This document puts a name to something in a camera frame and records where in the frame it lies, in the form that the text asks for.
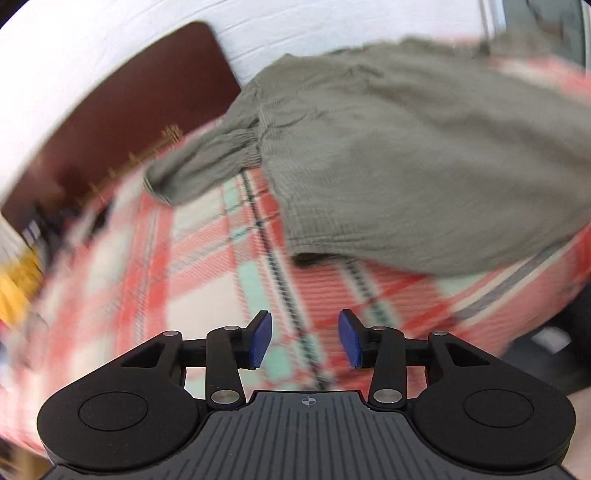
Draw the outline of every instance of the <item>white wall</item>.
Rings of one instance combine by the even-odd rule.
[[[241,83],[284,53],[482,33],[478,0],[30,0],[0,29],[0,199],[101,80],[194,20]]]

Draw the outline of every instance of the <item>bed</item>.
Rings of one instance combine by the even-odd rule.
[[[21,232],[33,204],[56,190],[65,205],[83,206],[183,132],[222,115],[239,92],[209,26],[185,25],[125,63],[76,106],[10,191],[3,217]]]
[[[184,28],[209,35],[210,50],[220,54],[206,25]],[[167,45],[176,48],[174,42]],[[145,65],[158,69],[156,62]],[[35,422],[44,400],[163,330],[202,338],[223,325],[246,325],[258,310],[267,309],[274,319],[272,344],[261,369],[241,372],[247,394],[264,389],[366,391],[369,374],[349,368],[337,339],[340,309],[351,308],[367,325],[397,327],[416,338],[449,330],[499,355],[511,340],[559,312],[589,278],[591,226],[567,244],[507,268],[437,278],[364,260],[295,267],[284,249],[277,202],[258,169],[245,170],[182,207],[158,203],[142,186],[141,160],[157,152],[150,161],[158,161],[159,155],[219,121],[223,109],[208,110],[207,105],[227,95],[220,102],[227,108],[237,83],[225,61],[218,65],[229,90],[218,95],[201,90],[195,99],[201,103],[194,105],[194,111],[210,115],[200,116],[182,133],[175,129],[166,142],[158,131],[150,142],[138,140],[134,165],[126,163],[128,147],[121,143],[117,155],[126,159],[119,165],[121,176],[107,172],[111,179],[95,183],[89,197],[72,194],[83,199],[84,208],[68,233],[71,248],[58,257],[32,306],[27,331],[11,334],[10,343],[17,344],[26,364],[16,362],[0,388],[1,437],[43,455]],[[591,82],[557,60],[505,61],[498,67],[529,81],[591,95]],[[213,74],[205,65],[192,72],[195,81]],[[143,72],[133,82],[127,78],[127,88],[140,88],[145,77]],[[84,107],[82,102],[79,111]],[[166,126],[170,114],[166,111],[158,123]],[[75,137],[76,127],[72,129]],[[123,137],[127,131],[118,130]],[[67,150],[70,144],[62,145]],[[71,145],[80,155],[77,144]],[[86,245],[97,212],[110,201],[106,228]],[[190,369],[186,388],[203,397],[203,381],[202,369]],[[417,394],[424,387],[421,372],[409,369],[409,383],[409,395]]]

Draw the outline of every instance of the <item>yellow object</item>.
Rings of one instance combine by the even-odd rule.
[[[17,262],[0,271],[0,320],[10,328],[16,327],[25,317],[42,279],[36,248],[27,249]]]

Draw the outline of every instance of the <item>plaid blanket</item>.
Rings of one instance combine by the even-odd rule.
[[[499,67],[577,94],[591,92],[587,80],[576,80],[561,63]],[[0,388],[0,436],[17,445],[44,454],[35,427],[44,400],[163,330],[203,338],[223,325],[246,325],[267,309],[273,339],[262,368],[241,372],[247,393],[366,391],[371,373],[349,368],[337,337],[340,309],[409,337],[449,330],[500,354],[559,312],[591,269],[591,226],[567,245],[467,277],[401,273],[362,260],[297,268],[285,252],[278,204],[260,170],[243,171],[175,209],[144,191],[142,174],[136,171],[88,206],[69,234],[71,251],[58,257],[35,304],[22,347],[28,366],[15,368]],[[82,240],[109,199],[107,227],[87,247]],[[420,370],[409,369],[409,395],[424,387]],[[189,369],[186,388],[204,396],[203,369]]]

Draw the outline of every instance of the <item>crosshair logo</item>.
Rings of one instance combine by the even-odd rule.
[[[316,403],[316,399],[312,398],[312,397],[306,397],[304,398],[301,402],[306,406],[306,407],[311,407],[312,405],[314,405]]]

